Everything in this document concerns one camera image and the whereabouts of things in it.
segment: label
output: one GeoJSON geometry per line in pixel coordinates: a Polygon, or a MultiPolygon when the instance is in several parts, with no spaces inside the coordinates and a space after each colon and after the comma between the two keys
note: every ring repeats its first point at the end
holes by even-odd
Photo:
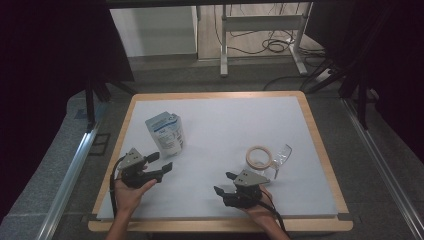
{"type": "Polygon", "coordinates": [[[179,154],[184,146],[184,132],[181,118],[176,114],[163,112],[146,121],[150,135],[165,156],[179,154]]]}

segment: tape roll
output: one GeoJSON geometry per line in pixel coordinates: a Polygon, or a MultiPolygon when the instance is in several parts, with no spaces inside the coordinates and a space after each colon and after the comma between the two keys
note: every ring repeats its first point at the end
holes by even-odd
{"type": "Polygon", "coordinates": [[[272,164],[272,154],[269,151],[269,149],[266,148],[266,147],[263,147],[263,146],[253,146],[253,147],[251,147],[251,148],[249,148],[247,150],[247,153],[246,153],[246,162],[247,162],[247,165],[249,165],[249,167],[251,167],[251,168],[253,168],[255,170],[262,171],[262,170],[265,170],[265,169],[267,169],[267,168],[269,168],[271,166],[271,164],[272,164]],[[254,150],[262,150],[262,151],[264,151],[268,155],[268,162],[265,163],[265,164],[257,164],[255,162],[253,162],[252,159],[250,158],[250,154],[254,150]]]}

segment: white surface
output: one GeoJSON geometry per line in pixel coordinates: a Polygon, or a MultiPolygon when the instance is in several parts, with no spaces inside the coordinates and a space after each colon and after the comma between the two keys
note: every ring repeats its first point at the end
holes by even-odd
{"type": "MultiPolygon", "coordinates": [[[[148,171],[173,161],[162,183],[143,196],[134,218],[244,217],[225,207],[213,186],[234,188],[225,172],[239,174],[246,167],[246,151],[254,145],[273,155],[284,144],[293,148],[289,160],[266,187],[285,217],[334,216],[335,202],[296,97],[198,99],[137,102],[121,155],[131,147],[143,155],[157,151],[144,121],[168,111],[182,119],[186,145],[179,156],[160,159],[148,171]]],[[[109,194],[97,216],[112,218],[109,194]]]]}
{"type": "Polygon", "coordinates": [[[111,9],[128,57],[197,52],[195,7],[111,9]]]}

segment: metal frame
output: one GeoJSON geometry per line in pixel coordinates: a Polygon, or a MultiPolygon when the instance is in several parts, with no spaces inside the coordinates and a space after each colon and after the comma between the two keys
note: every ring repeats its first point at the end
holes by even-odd
{"type": "Polygon", "coordinates": [[[71,196],[72,189],[74,188],[75,183],[78,180],[79,173],[84,166],[85,159],[90,151],[91,144],[97,134],[97,130],[107,106],[107,103],[101,103],[97,108],[96,116],[98,121],[94,124],[94,127],[90,132],[84,134],[75,153],[74,159],[72,159],[71,165],[66,172],[49,212],[47,213],[46,218],[41,225],[40,231],[37,234],[37,240],[53,238],[54,232],[59,224],[59,220],[62,217],[63,211],[65,210],[69,197],[71,196]]]}
{"type": "Polygon", "coordinates": [[[372,139],[371,134],[361,125],[356,116],[355,107],[351,101],[342,99],[346,110],[349,114],[352,124],[359,134],[359,137],[367,148],[368,153],[371,156],[378,172],[381,175],[387,189],[393,197],[396,205],[402,213],[405,222],[408,224],[409,229],[414,235],[415,239],[424,239],[424,223],[420,217],[420,214],[415,209],[408,195],[403,190],[402,186],[397,181],[395,175],[390,170],[389,165],[372,139]]]}
{"type": "Polygon", "coordinates": [[[221,45],[221,77],[228,76],[227,32],[237,31],[276,31],[298,30],[297,37],[289,49],[296,63],[300,75],[308,74],[305,65],[299,55],[299,45],[305,31],[306,22],[311,9],[308,2],[302,15],[285,16],[227,16],[227,5],[222,5],[222,45],[221,45]]]}

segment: robotic hand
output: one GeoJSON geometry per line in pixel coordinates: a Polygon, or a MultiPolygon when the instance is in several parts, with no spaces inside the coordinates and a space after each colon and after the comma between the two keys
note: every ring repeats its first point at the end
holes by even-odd
{"type": "Polygon", "coordinates": [[[217,195],[222,197],[225,206],[235,208],[251,208],[260,202],[262,191],[259,184],[269,183],[270,180],[250,172],[243,170],[239,175],[227,172],[227,177],[233,180],[237,190],[235,193],[225,193],[223,189],[214,186],[217,195]]]}
{"type": "Polygon", "coordinates": [[[125,156],[121,157],[115,164],[109,181],[110,199],[112,202],[113,215],[116,215],[115,200],[115,172],[116,168],[121,171],[121,180],[130,188],[140,188],[148,181],[156,179],[162,182],[163,175],[172,170],[172,162],[164,165],[161,170],[144,172],[146,163],[159,159],[159,153],[153,153],[147,157],[142,156],[135,148],[132,148],[125,156]]]}

